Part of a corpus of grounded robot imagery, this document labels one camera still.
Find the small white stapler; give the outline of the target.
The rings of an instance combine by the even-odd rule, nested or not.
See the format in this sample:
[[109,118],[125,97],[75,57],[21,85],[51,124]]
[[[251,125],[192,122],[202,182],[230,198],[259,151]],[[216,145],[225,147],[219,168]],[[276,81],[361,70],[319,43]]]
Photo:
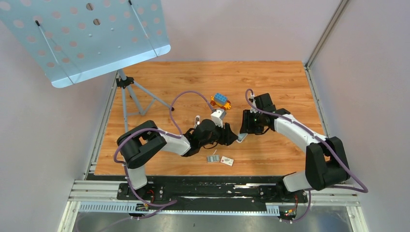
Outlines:
[[200,124],[201,117],[197,115],[195,117],[194,127],[197,127]]

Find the grey white stapler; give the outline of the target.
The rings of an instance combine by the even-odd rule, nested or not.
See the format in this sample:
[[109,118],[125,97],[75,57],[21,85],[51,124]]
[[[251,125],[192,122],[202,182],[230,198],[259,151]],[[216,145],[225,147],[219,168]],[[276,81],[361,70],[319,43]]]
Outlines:
[[240,133],[240,134],[238,134],[238,136],[237,136],[237,142],[238,143],[242,143],[243,141],[244,141],[244,139],[247,137],[247,133]]

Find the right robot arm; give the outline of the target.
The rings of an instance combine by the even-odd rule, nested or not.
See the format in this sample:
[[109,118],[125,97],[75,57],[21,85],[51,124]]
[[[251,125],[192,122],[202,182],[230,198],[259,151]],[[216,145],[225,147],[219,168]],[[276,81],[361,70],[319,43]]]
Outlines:
[[277,109],[268,93],[247,98],[249,110],[243,111],[240,134],[262,135],[275,131],[293,142],[306,155],[305,169],[282,177],[276,195],[288,202],[299,190],[323,190],[350,178],[343,143],[306,127],[288,110]]

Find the white staple box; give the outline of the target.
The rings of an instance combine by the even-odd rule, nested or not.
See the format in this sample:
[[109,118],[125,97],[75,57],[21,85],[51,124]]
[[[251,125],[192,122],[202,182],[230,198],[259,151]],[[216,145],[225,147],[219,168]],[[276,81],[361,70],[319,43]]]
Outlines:
[[233,160],[233,159],[231,159],[231,158],[228,158],[228,157],[222,156],[222,158],[221,158],[220,162],[221,162],[221,163],[224,163],[224,164],[226,164],[226,165],[232,166],[232,165],[233,165],[233,163],[234,163],[234,160]]

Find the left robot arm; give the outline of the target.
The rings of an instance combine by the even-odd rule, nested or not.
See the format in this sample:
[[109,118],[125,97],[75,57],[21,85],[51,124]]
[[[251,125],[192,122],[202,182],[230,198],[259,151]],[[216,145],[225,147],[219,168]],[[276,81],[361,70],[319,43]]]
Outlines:
[[148,194],[145,164],[158,152],[190,157],[206,145],[229,146],[237,139],[229,123],[220,127],[212,120],[204,119],[195,128],[177,135],[161,130],[154,121],[148,120],[117,139],[116,154],[120,153],[125,160],[125,170],[131,182],[130,194],[141,200]]

